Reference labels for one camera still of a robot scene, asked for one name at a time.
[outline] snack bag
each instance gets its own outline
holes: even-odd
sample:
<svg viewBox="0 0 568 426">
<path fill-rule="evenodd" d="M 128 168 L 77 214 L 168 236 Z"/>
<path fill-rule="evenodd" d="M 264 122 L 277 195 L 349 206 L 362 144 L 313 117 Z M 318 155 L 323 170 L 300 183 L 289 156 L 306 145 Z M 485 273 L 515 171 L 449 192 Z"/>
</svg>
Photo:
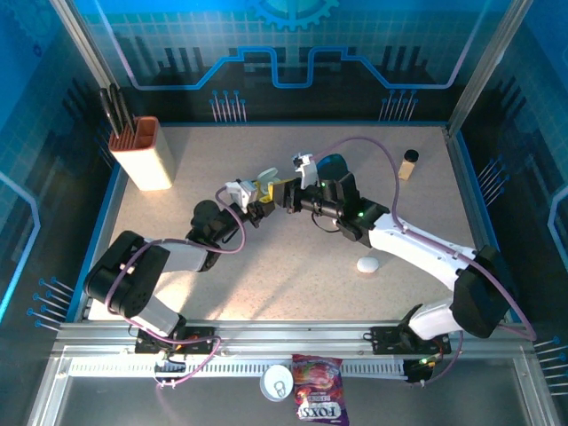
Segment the snack bag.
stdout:
<svg viewBox="0 0 568 426">
<path fill-rule="evenodd" d="M 294 398 L 300 420 L 349 426 L 341 363 L 336 358 L 292 355 Z"/>
</svg>

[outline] foxs candy bag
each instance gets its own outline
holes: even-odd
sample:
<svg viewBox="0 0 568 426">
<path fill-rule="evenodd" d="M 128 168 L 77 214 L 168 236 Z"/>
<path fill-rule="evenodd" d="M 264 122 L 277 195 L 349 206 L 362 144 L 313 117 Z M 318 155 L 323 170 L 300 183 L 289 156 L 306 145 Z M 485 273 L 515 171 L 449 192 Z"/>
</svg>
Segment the foxs candy bag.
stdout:
<svg viewBox="0 0 568 426">
<path fill-rule="evenodd" d="M 300 420 L 349 426 L 343 383 L 342 360 L 292 355 L 294 397 Z"/>
</svg>

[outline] speckled tabletop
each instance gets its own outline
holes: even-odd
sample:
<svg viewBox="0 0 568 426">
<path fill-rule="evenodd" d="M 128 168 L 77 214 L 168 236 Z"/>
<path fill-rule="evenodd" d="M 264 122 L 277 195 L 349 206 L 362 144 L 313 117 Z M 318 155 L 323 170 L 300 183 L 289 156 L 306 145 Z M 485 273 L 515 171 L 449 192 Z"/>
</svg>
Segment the speckled tabletop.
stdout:
<svg viewBox="0 0 568 426">
<path fill-rule="evenodd" d="M 177 162 L 172 188 L 142 193 L 129 181 L 114 227 L 149 238 L 183 238 L 195 204 L 212 199 L 225 182 L 252 179 L 276 167 L 295 176 L 291 156 L 318 153 L 340 138 L 380 139 L 397 162 L 407 149 L 420 153 L 411 179 L 402 182 L 398 214 L 446 240 L 473 241 L 442 130 L 436 127 L 279 126 L 171 127 L 164 134 Z M 390 206 L 392 171 L 383 153 L 364 141 L 339 148 L 361 194 Z M 321 219 L 322 225 L 330 225 Z M 229 244 L 236 247 L 239 235 Z M 377 272 L 357 271 L 361 256 L 380 262 Z M 309 214 L 276 210 L 259 229 L 248 227 L 247 247 L 221 256 L 209 272 L 164 273 L 154 292 L 188 319 L 397 320 L 415 304 L 449 296 L 438 281 L 392 255 L 370 250 L 316 228 Z M 91 320 L 110 320 L 95 301 Z"/>
</svg>

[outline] white ball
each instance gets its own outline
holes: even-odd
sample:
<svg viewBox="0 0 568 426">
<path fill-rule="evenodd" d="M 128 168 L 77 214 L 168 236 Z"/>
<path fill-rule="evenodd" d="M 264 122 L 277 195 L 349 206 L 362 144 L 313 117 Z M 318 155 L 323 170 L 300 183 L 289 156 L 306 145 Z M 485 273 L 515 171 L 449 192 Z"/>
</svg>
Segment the white ball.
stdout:
<svg viewBox="0 0 568 426">
<path fill-rule="evenodd" d="M 373 273 L 379 269 L 379 261 L 374 257 L 362 257 L 357 261 L 357 269 L 359 272 Z"/>
</svg>

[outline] knife block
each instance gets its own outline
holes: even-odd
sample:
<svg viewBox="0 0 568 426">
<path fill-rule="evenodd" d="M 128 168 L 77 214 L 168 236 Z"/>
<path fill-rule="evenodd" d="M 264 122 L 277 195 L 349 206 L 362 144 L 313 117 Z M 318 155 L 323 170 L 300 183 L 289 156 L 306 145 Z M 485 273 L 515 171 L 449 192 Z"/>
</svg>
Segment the knife block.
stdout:
<svg viewBox="0 0 568 426">
<path fill-rule="evenodd" d="M 174 159 L 156 117 L 139 117 L 133 137 L 127 128 L 119 138 L 111 136 L 108 146 L 140 191 L 173 185 Z"/>
</svg>

